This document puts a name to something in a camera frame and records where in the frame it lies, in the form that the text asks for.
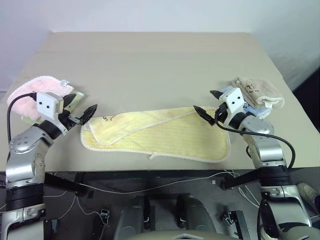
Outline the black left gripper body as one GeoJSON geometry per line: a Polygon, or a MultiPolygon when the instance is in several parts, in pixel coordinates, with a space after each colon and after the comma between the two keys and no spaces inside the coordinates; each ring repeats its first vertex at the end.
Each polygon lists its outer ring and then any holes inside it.
{"type": "Polygon", "coordinates": [[[63,109],[62,113],[59,114],[59,121],[68,131],[81,123],[78,118],[71,116],[66,109],[63,109]]]}

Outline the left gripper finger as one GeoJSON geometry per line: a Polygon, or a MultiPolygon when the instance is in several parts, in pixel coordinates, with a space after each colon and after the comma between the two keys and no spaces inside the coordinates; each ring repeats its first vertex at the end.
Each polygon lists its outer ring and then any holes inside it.
{"type": "Polygon", "coordinates": [[[76,94],[67,94],[63,97],[64,109],[74,109],[77,104],[78,104],[78,99],[76,94]]]}
{"type": "Polygon", "coordinates": [[[88,107],[82,114],[81,117],[79,117],[79,121],[81,125],[86,124],[95,114],[96,110],[98,108],[97,104],[94,104],[90,107],[88,107]]]}

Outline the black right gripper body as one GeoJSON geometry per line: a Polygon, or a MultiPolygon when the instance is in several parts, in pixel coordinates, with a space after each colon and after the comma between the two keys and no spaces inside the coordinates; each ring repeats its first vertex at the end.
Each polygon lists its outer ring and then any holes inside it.
{"type": "Polygon", "coordinates": [[[228,117],[227,109],[228,109],[227,104],[225,102],[223,102],[214,113],[215,123],[218,123],[218,122],[224,123],[225,122],[225,120],[228,117]]]}

